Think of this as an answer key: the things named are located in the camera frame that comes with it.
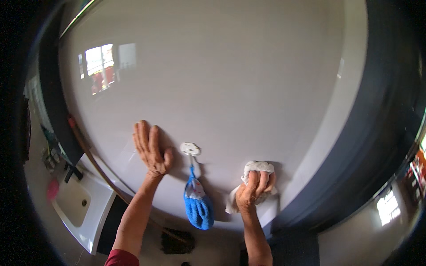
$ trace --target pink sponge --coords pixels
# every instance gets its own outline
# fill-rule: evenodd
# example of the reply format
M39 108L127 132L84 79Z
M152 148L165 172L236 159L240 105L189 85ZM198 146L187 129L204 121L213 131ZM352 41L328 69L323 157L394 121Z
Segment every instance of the pink sponge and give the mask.
M49 200L53 200L56 197L56 194L59 191L59 183L56 180L56 178L52 178L52 180L49 183L49 186L47 187L47 198Z

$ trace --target wrinkled hand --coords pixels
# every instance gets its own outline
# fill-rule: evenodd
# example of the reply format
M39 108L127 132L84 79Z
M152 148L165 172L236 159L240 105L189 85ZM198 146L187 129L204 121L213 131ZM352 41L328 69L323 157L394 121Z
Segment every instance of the wrinkled hand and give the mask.
M236 192L236 203L240 212L250 212L255 209L254 202L263 192L269 192L275 185L275 173L269 176L265 171L250 171L247 186L243 183Z
M162 179L172 167L173 151L167 148L162 156L158 147L158 126L151 127L151 130L149 127L145 120L136 123L133 141L139 156L148 167L147 177Z

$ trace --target black faucet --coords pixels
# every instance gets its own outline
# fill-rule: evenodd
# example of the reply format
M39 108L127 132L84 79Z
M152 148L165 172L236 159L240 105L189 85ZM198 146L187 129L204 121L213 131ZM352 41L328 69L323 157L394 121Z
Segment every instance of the black faucet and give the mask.
M78 178L78 180L83 179L83 173L80 172L76 167L70 165L69 163L65 163L65 167L63 169L67 170L68 167L69 167L69 170L68 170L68 173L66 174L66 177L65 177L65 183L68 183L68 181L69 181L69 179L70 179L70 177L72 176L73 173Z

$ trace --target white sink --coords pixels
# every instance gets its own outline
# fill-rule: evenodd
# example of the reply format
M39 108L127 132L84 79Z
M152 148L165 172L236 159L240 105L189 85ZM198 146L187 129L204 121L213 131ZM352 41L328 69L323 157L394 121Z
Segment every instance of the white sink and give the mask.
M56 195L56 203L69 221L80 227L90 206L90 194L78 179L70 178L68 183L63 181Z
M84 154L80 163L90 169ZM116 193L97 172L83 171L83 179L73 174L65 183L67 171L59 180L59 191L52 205L69 232L92 255Z

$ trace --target hanging hand towel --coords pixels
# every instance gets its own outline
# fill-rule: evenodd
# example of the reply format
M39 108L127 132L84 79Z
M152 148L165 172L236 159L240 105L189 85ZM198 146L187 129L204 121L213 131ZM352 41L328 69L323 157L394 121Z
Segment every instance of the hanging hand towel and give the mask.
M273 165L267 162L257 162L257 161L250 161L248 162L244 167L244 174L241 176L241 180L244 182L245 185L248 184L248 173L250 171L265 171L268 172L269 175L274 172ZM235 194L240 186L236 187L231 193L229 194L229 198L226 203L226 209L225 211L227 213L238 213L239 209L237 206L237 202L235 201ZM266 200L267 197L270 195L275 195L277 193L277 190L275 187L272 188L270 192L263 192L260 197L255 201L254 204L262 203Z
M204 192L200 181L195 178L194 165L185 187L185 208L189 221L198 229L207 230L213 226L213 205Z

